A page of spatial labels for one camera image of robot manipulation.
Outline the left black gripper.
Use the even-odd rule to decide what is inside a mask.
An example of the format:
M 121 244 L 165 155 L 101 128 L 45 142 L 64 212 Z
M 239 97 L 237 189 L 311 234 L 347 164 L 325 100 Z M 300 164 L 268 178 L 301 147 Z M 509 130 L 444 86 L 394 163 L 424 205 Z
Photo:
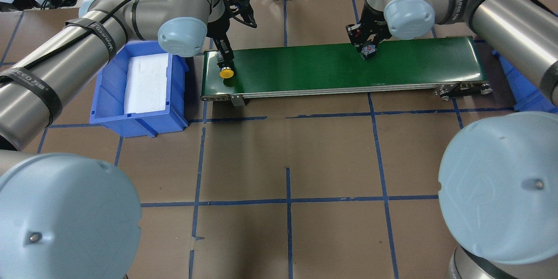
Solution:
M 229 31 L 229 13 L 223 12 L 223 15 L 217 20 L 207 24 L 207 38 L 218 40 L 218 66 L 219 68 L 233 67 L 234 52 L 227 36 Z

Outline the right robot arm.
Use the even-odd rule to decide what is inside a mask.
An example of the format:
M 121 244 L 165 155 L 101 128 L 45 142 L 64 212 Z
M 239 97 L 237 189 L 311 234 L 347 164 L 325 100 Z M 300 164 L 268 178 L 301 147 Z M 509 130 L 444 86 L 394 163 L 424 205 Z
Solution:
M 557 16 L 538 0 L 364 0 L 347 26 L 365 59 L 391 37 L 464 24 L 500 60 L 494 102 L 441 159 L 439 205 L 457 247 L 451 279 L 557 277 Z

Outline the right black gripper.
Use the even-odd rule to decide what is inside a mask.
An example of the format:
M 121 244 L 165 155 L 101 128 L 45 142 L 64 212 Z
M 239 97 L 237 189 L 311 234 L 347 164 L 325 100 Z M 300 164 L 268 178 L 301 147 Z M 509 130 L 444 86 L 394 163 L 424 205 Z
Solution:
M 391 38 L 384 13 L 372 7 L 363 7 L 358 23 L 347 25 L 346 31 L 350 43 L 361 55 L 364 55 L 366 41 L 373 41 L 374 50 L 377 51 L 380 43 Z

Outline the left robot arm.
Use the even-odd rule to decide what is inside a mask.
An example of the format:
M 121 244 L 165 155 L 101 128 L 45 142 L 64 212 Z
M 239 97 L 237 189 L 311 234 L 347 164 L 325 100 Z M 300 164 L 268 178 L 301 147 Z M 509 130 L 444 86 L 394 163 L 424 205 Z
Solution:
M 201 51 L 223 0 L 86 0 L 77 19 L 1 72 L 1 277 L 124 279 L 141 239 L 141 202 L 104 160 L 24 153 L 129 41 Z

